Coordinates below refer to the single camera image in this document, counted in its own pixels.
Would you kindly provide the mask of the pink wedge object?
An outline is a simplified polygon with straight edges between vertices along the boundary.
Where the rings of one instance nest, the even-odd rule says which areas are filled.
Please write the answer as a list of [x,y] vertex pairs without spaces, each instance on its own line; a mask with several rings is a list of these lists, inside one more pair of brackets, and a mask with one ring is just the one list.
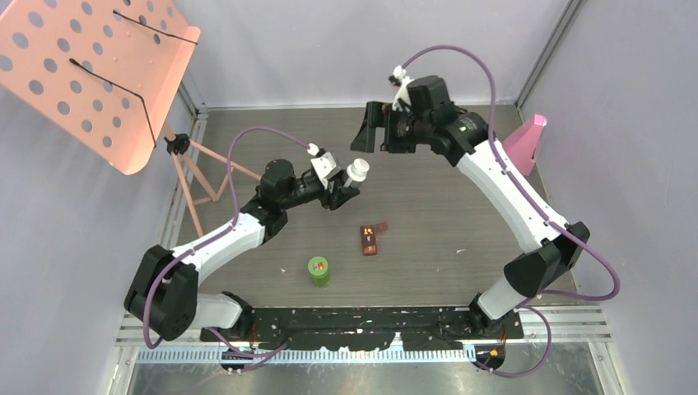
[[502,142],[505,153],[523,176],[529,176],[533,172],[540,139],[546,125],[547,118],[535,114]]

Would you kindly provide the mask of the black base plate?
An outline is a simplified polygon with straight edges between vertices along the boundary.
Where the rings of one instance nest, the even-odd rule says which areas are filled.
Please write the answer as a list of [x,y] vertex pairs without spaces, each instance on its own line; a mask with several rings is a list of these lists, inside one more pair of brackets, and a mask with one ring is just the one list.
[[201,331],[203,342],[257,344],[264,350],[385,350],[400,339],[406,351],[456,350],[463,341],[523,338],[519,316],[508,313],[492,326],[461,307],[244,308],[231,329]]

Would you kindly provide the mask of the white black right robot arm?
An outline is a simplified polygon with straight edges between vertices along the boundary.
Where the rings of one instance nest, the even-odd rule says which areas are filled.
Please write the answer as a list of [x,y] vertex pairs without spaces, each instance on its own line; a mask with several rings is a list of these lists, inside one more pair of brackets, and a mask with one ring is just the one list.
[[443,78],[407,79],[396,102],[369,101],[353,151],[372,153],[375,132],[384,129],[381,151],[413,153],[424,144],[470,178],[504,218],[522,250],[503,268],[501,277],[477,295],[469,308],[470,327],[479,337],[492,337],[509,311],[541,294],[577,262],[580,242],[589,240],[587,226],[569,223],[537,194],[490,139],[479,114],[458,107]]

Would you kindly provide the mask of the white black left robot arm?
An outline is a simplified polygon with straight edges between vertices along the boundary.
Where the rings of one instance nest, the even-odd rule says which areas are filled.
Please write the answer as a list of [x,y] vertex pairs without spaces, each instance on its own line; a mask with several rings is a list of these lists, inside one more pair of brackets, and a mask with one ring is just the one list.
[[229,291],[208,295],[199,287],[242,253],[275,237],[293,207],[318,201],[336,210],[359,195],[370,170],[361,158],[341,167],[328,153],[310,164],[297,176],[290,161],[269,162],[255,195],[232,220],[174,249],[149,248],[124,299],[126,311],[165,341],[195,328],[215,328],[234,341],[244,340],[253,327],[251,306]]

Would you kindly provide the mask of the pink music stand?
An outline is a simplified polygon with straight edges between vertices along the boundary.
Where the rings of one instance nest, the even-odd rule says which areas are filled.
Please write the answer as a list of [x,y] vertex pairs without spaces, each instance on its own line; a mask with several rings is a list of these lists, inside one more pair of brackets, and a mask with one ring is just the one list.
[[167,115],[201,31],[171,1],[11,1],[1,14],[1,83],[122,174],[164,145],[187,206],[218,201]]

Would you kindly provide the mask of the white capped pill bottle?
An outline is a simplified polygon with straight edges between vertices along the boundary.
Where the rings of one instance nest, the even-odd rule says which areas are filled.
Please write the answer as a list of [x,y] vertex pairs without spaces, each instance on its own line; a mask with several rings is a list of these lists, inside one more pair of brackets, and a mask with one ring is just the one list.
[[356,158],[345,168],[345,173],[342,176],[342,186],[344,188],[359,189],[365,182],[367,174],[370,170],[370,164],[362,159]]

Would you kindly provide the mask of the brown translucent pill container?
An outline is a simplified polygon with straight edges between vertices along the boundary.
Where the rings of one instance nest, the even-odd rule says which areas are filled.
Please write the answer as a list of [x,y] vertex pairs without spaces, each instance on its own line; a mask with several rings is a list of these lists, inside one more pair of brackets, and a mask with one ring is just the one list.
[[364,256],[375,256],[378,253],[378,235],[388,228],[387,222],[360,227],[361,252]]

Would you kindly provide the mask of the green black pill bottle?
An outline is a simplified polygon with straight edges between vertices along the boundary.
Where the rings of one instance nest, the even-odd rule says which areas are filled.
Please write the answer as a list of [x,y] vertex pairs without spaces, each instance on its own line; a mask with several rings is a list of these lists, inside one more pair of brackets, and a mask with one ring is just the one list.
[[318,287],[325,287],[330,281],[330,267],[328,260],[322,256],[312,257],[308,262],[308,271],[311,281]]

